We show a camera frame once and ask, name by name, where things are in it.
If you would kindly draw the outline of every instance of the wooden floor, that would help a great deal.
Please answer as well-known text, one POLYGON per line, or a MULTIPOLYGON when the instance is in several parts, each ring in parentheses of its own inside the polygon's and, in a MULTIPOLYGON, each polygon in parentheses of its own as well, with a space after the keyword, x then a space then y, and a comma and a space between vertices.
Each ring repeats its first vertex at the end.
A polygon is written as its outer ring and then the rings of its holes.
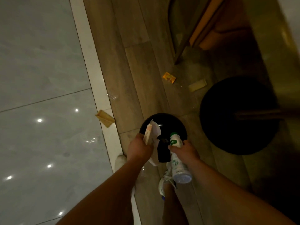
MULTIPOLYGON (((201 99, 222 79, 251 75, 272 89, 255 41, 210 52, 187 47, 174 66, 167 34, 168 0, 84 0, 84 4, 108 93, 118 96, 110 102, 124 153, 145 119, 171 113, 186 126, 203 161, 294 218, 298 208, 291 201, 300 199, 295 181, 299 173, 285 123, 266 149, 238 156, 211 144, 199 120, 201 99), (162 79, 166 71, 177 77, 174 84, 162 79), (188 85, 203 78, 208 85, 190 93, 188 85)), ((165 164, 147 163, 148 176, 137 180, 135 197, 144 225, 161 224, 158 182, 164 169, 165 164)), ((225 224, 209 190, 195 180, 179 185, 177 195, 190 224, 225 224)))

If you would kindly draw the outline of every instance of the green bottle cap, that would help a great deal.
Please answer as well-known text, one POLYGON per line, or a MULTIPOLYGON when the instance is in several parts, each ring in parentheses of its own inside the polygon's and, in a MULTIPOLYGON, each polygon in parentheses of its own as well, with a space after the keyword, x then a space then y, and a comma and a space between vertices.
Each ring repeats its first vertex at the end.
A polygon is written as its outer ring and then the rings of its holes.
POLYGON ((172 135, 175 135, 175 134, 179 135, 177 132, 172 132, 172 133, 171 133, 171 136, 172 136, 172 135))

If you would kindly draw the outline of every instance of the foot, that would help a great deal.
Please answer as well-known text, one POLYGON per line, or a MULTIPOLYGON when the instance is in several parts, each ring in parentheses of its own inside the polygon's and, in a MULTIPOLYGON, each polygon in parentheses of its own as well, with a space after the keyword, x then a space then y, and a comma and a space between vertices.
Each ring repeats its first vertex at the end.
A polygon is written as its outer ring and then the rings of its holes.
MULTIPOLYGON (((115 159, 115 172, 119 170, 126 162, 127 162, 127 157, 125 155, 119 155, 115 159)), ((131 191, 131 196, 133 196, 134 193, 135 193, 135 187, 133 186, 133 189, 131 191)))
POLYGON ((158 190, 159 193, 163 196, 162 198, 164 199, 165 197, 165 192, 164 192, 164 187, 166 185, 172 185, 175 189, 177 189, 176 184, 173 180, 172 177, 172 165, 171 162, 167 162, 167 170, 164 174, 164 176, 161 178, 158 184, 158 190))

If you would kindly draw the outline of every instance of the floor border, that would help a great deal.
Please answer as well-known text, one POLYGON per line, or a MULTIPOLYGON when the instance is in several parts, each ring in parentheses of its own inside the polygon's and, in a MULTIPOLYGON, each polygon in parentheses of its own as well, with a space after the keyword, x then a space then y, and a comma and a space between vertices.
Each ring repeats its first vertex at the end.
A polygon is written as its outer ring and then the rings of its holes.
MULTIPOLYGON (((70 0, 70 4, 73 12, 73 17, 74 17, 76 30, 81 45, 86 69, 88 72, 88 77, 91 83, 91 88, 94 95, 96 108, 97 110, 102 109, 106 111, 108 114, 110 114, 111 116, 113 116, 113 112, 111 110, 109 97, 107 95, 107 90, 103 79, 103 74, 99 63, 98 55, 96 52, 96 47, 94 44, 91 28, 85 11, 84 2, 83 0, 70 0)), ((107 153, 110 159, 110 164, 114 172, 115 160, 118 155, 123 154, 117 127, 115 123, 108 128, 106 128, 101 123, 101 127, 102 127, 103 136, 107 148, 107 153)), ((140 216, 139 216, 139 212, 137 209, 137 204, 134 196, 132 196, 131 198, 131 204, 132 204, 134 224, 141 225, 141 220, 140 220, 140 216)))

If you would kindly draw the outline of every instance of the hand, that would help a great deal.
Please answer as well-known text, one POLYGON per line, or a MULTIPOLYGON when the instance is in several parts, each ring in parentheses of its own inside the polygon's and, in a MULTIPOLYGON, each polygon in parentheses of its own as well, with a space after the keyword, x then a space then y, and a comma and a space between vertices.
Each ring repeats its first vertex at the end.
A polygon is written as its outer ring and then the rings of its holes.
POLYGON ((182 147, 169 145, 168 149, 171 152, 174 152, 178 156, 178 158, 186 165, 189 165, 189 163, 193 162, 194 160, 200 159, 196 148, 189 140, 184 140, 182 147))
POLYGON ((143 165, 150 159, 153 146, 144 143, 144 135, 138 133, 130 142, 127 152, 127 161, 140 161, 143 165))

